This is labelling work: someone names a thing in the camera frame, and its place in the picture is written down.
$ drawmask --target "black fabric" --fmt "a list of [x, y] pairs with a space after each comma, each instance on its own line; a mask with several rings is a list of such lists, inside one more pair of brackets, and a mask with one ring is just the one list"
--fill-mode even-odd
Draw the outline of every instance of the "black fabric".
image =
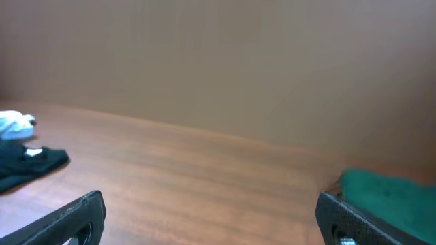
[[0, 141], [0, 193], [43, 176], [69, 161], [64, 150], [42, 147], [42, 152], [34, 157], [27, 156], [26, 150], [13, 140]]

